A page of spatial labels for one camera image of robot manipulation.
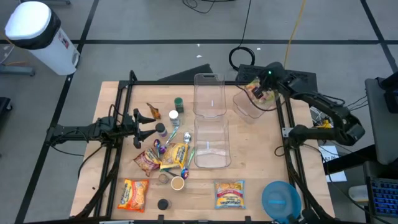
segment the coffee cup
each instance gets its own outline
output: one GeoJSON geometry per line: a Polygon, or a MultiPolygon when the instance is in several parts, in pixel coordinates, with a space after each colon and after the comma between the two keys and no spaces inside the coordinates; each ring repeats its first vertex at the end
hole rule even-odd
{"type": "Polygon", "coordinates": [[[182,190],[184,188],[185,181],[182,177],[176,176],[173,177],[170,184],[174,190],[182,190]]]}

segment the ramen packet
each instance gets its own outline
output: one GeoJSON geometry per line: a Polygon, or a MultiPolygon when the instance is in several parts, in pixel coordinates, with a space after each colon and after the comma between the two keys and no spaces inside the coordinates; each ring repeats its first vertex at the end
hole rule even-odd
{"type": "Polygon", "coordinates": [[[215,181],[216,208],[246,208],[244,205],[244,180],[215,181]]]}
{"type": "Polygon", "coordinates": [[[187,157],[187,151],[189,146],[184,143],[170,143],[167,146],[166,152],[163,154],[162,163],[160,169],[168,169],[179,167],[183,168],[185,165],[185,158],[187,157]]]}
{"type": "Polygon", "coordinates": [[[148,180],[124,179],[123,194],[118,209],[144,212],[148,180]]]}
{"type": "Polygon", "coordinates": [[[156,170],[160,167],[160,159],[155,154],[154,150],[148,147],[144,152],[140,153],[134,162],[145,172],[145,175],[149,177],[152,170],[156,170]]]}

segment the gray floor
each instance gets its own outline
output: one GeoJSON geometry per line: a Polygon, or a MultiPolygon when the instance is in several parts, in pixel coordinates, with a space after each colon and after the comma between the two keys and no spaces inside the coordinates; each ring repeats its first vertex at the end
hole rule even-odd
{"type": "MultiPolygon", "coordinates": [[[[49,3],[62,20],[69,38],[78,40],[93,0],[72,0],[71,6],[49,3]]],[[[240,39],[248,0],[216,3],[202,15],[178,0],[99,0],[87,39],[240,39]]],[[[395,0],[368,0],[385,39],[398,39],[395,0]]],[[[210,3],[200,2],[201,10],[210,3]]],[[[0,2],[0,26],[17,6],[17,1],[0,2]]],[[[300,1],[253,0],[246,39],[289,39],[299,13],[300,1]]],[[[377,40],[359,0],[308,0],[295,39],[377,40]]],[[[232,80],[236,72],[228,63],[236,44],[86,44],[63,108],[60,124],[82,125],[93,119],[103,81],[126,80],[133,69],[139,80],[157,80],[204,63],[232,80]]],[[[286,45],[249,44],[256,65],[283,61],[286,45]]],[[[398,46],[389,45],[395,58],[398,46]]],[[[237,52],[236,64],[249,63],[237,52]]],[[[25,61],[35,67],[35,77],[0,76],[0,96],[12,98],[14,110],[0,133],[0,223],[13,223],[46,129],[57,105],[65,77],[53,73],[24,50],[15,49],[7,62],[25,61]]],[[[392,70],[380,45],[292,45],[287,68],[315,72],[318,89],[348,103],[365,95],[366,78],[387,77],[392,70]]],[[[351,149],[373,143],[368,109],[353,112],[366,128],[366,135],[351,149]]],[[[66,143],[65,151],[83,153],[85,144],[66,143]]],[[[80,157],[50,150],[26,222],[67,218],[73,200],[80,157]]],[[[346,172],[344,190],[363,184],[360,168],[346,172]]],[[[330,186],[336,216],[342,220],[364,221],[364,214],[330,186]]]]}

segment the wooden tabletop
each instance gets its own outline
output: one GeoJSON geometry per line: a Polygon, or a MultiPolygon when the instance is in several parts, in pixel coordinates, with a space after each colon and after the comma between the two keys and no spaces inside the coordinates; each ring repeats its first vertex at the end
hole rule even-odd
{"type": "MultiPolygon", "coordinates": [[[[102,83],[93,121],[108,115],[109,106],[114,103],[117,90],[118,82],[102,83]]],[[[232,97],[239,91],[235,86],[225,86],[227,108],[225,118],[229,121],[231,165],[226,169],[199,169],[192,162],[189,178],[185,181],[185,188],[181,192],[174,191],[169,184],[160,184],[157,180],[160,174],[159,170],[152,171],[150,177],[146,177],[145,173],[133,160],[145,148],[153,145],[154,139],[159,138],[157,133],[147,138],[142,143],[141,149],[136,149],[133,146],[132,136],[124,140],[112,219],[156,220],[158,215],[163,214],[166,220],[244,220],[244,217],[248,215],[254,221],[271,220],[262,208],[262,191],[267,184],[273,181],[289,181],[284,157],[276,157],[274,155],[274,149],[282,145],[279,120],[276,111],[272,111],[265,112],[254,124],[244,122],[233,111],[232,97]],[[117,209],[125,178],[133,180],[149,179],[144,213],[117,209]],[[215,209],[214,180],[223,179],[246,181],[244,203],[247,209],[215,209]],[[171,201],[172,206],[170,209],[161,211],[157,208],[157,202],[162,198],[171,201]]],[[[175,108],[174,99],[176,97],[183,98],[185,108],[183,118],[185,121],[178,129],[178,134],[172,142],[183,142],[182,134],[188,131],[192,133],[193,142],[191,146],[194,146],[193,85],[133,86],[129,111],[132,112],[134,108],[138,108],[143,116],[152,117],[149,107],[146,105],[147,102],[151,103],[154,107],[160,109],[162,119],[159,122],[165,124],[170,134],[173,127],[168,114],[170,110],[175,108]]],[[[312,126],[310,110],[306,103],[292,100],[292,108],[296,124],[312,126]]],[[[156,123],[144,124],[140,128],[141,130],[154,129],[156,123]]],[[[318,147],[316,141],[307,141],[306,143],[318,147]]],[[[99,145],[98,142],[89,143],[86,148],[85,158],[97,149],[99,145]]],[[[80,212],[96,189],[98,189],[104,154],[105,149],[100,150],[87,161],[81,170],[71,215],[76,215],[80,212]]],[[[302,146],[301,154],[309,190],[325,211],[334,216],[319,152],[302,146]]],[[[179,173],[180,169],[173,169],[173,172],[179,173]]],[[[102,215],[105,214],[108,195],[109,192],[106,192],[103,197],[102,215]]]]}

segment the black lid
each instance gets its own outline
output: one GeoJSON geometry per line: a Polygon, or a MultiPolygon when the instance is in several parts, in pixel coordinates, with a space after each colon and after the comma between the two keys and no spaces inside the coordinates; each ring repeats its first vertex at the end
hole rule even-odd
{"type": "Polygon", "coordinates": [[[168,206],[169,202],[166,199],[160,199],[159,202],[157,202],[157,207],[160,210],[166,210],[168,206]]]}
{"type": "Polygon", "coordinates": [[[160,133],[164,132],[164,130],[165,130],[164,124],[162,124],[162,123],[156,124],[155,129],[157,132],[160,132],[160,133]]]}

